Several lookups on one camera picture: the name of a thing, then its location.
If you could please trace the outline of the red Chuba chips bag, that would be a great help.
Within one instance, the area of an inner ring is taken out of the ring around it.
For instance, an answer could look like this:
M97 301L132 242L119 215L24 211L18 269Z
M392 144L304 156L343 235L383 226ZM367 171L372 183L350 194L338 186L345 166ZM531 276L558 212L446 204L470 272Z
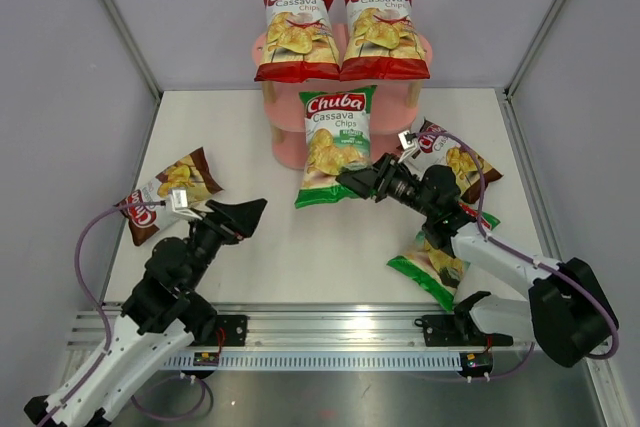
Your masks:
M412 81L430 77L412 19L413 0L344 0L348 42L340 79Z
M340 54L329 9L334 0L263 0L266 34L255 80L337 80Z

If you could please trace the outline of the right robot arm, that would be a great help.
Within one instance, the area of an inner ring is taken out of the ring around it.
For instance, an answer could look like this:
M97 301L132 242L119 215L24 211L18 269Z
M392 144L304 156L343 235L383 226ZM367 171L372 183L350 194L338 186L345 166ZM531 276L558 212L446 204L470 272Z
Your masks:
M485 230L480 215L461 206L449 167L431 166L417 177L397 156L386 154L370 166L343 170L337 181L363 199L390 197L424 215L422 231L432 247L485 270L522 295L520 301L487 292L473 296L453 321L463 342L476 343L486 334L535 342L563 367L617 352L619 322L591 266L579 258L525 254ZM599 355L595 350L605 341L611 346Z

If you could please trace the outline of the green Chuba chips bag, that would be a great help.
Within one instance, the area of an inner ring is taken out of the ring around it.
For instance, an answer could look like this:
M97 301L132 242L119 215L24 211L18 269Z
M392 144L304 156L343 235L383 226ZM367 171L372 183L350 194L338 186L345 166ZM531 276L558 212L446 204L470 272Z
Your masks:
M303 104L307 156L297 209L333 204L357 195L337 182L345 169L371 164L370 117L377 87L340 92L307 91Z
M386 265L415 282L446 312L452 312L457 290L470 263L436 249L420 230L404 251Z

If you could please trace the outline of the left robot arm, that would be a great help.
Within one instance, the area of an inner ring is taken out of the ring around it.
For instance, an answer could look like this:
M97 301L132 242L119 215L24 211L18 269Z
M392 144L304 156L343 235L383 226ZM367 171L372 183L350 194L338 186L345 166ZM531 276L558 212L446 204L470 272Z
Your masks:
M55 392L27 402L24 412L34 425L108 426L175 353L232 342L234 319L219 316L196 288L221 247L254 234L267 201L206 206L191 210L172 200L172 210L188 220L188 235L156 243L120 314L103 322L104 340Z

